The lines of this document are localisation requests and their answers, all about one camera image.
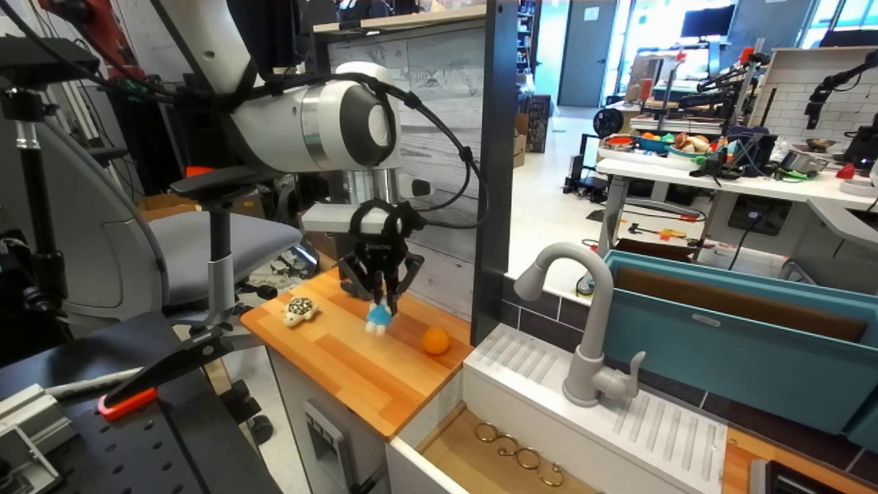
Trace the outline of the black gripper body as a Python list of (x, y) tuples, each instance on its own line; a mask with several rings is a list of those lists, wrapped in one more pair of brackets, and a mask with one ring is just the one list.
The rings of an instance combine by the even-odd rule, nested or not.
[(412, 284), (423, 256), (413, 256), (407, 247), (407, 235), (412, 231), (423, 231), (424, 220), (409, 203), (387, 203), (382, 198), (365, 199), (353, 209), (348, 235), (353, 239), (353, 249), (341, 257), (341, 271), (363, 291), (363, 275), (375, 275), (382, 295), (383, 293), (383, 271), (396, 271), (400, 280), (400, 293)]

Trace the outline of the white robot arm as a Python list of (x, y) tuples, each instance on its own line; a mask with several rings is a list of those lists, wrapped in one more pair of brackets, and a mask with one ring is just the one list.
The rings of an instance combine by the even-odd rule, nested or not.
[(264, 76), (226, 0), (150, 0), (245, 155), (276, 172), (375, 169), (396, 153), (387, 68)]

